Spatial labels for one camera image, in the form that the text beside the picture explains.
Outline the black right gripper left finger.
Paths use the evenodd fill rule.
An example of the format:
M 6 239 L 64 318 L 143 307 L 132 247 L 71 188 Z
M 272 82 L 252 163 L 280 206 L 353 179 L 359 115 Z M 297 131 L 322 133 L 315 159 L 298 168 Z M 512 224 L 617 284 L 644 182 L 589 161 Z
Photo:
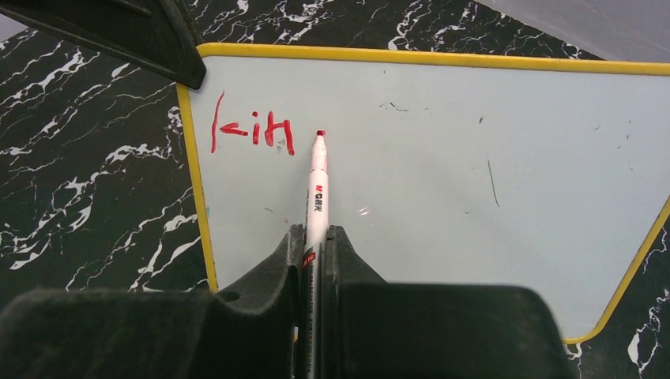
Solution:
M 1 314 L 4 378 L 290 378 L 303 227 L 219 292 L 34 290 Z

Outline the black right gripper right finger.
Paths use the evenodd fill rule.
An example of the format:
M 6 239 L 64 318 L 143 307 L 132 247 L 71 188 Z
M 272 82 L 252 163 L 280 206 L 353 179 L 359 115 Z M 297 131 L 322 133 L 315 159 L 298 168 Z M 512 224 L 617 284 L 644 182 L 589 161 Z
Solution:
M 554 317 L 508 285 L 389 283 L 332 226 L 322 264 L 324 378 L 569 378 Z

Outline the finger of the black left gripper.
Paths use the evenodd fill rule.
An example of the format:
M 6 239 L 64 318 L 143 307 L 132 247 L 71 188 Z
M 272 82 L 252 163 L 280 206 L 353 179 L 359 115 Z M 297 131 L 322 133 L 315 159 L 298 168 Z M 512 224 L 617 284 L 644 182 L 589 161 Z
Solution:
M 1 13 L 191 89 L 205 78 L 202 35 L 185 1 L 5 0 Z

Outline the white red whiteboard marker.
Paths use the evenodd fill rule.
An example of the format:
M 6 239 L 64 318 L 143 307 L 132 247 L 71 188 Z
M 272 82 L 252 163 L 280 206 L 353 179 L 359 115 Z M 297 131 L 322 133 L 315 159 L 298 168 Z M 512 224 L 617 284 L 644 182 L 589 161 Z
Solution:
M 318 376 L 318 336 L 321 320 L 321 263 L 329 229 L 329 176 L 326 132 L 316 133 L 308 176 L 303 274 L 305 321 L 303 324 L 303 377 Z

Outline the yellow framed whiteboard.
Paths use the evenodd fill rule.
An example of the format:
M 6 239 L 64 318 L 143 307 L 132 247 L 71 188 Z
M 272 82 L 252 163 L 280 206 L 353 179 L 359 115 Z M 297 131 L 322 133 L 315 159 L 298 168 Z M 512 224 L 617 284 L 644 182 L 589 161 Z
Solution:
M 209 286 L 305 220 L 323 131 L 329 221 L 385 280 L 539 293 L 598 335 L 669 215 L 669 66 L 206 43 L 177 87 Z

